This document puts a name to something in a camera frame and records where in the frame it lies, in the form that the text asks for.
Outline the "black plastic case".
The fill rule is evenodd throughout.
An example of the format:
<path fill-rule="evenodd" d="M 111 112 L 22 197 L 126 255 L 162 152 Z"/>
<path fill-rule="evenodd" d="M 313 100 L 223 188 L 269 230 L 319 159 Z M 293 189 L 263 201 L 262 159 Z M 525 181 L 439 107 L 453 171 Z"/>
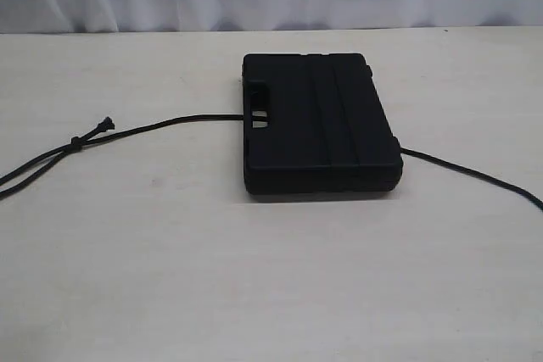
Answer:
<path fill-rule="evenodd" d="M 403 173 L 360 53 L 249 53 L 242 62 L 246 191 L 387 193 Z"/>

